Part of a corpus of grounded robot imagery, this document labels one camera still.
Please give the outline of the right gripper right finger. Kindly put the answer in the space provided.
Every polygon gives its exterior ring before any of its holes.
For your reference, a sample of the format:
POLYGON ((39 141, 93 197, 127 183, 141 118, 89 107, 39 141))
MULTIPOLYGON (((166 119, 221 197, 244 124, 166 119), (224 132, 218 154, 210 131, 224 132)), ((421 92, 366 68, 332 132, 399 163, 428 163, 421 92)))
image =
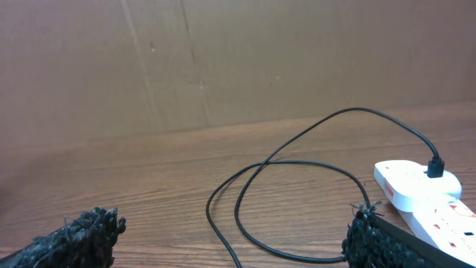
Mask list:
POLYGON ((377 206, 353 206, 342 243, 350 267, 473 267, 384 220, 377 206))

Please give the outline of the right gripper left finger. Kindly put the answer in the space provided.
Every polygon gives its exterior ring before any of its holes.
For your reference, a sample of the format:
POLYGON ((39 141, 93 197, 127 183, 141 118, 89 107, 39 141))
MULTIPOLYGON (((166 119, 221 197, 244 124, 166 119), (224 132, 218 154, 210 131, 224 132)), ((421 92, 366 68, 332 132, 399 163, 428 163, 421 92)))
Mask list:
POLYGON ((1 259, 1 268, 109 268, 113 247, 126 231, 116 208, 96 207, 1 259))

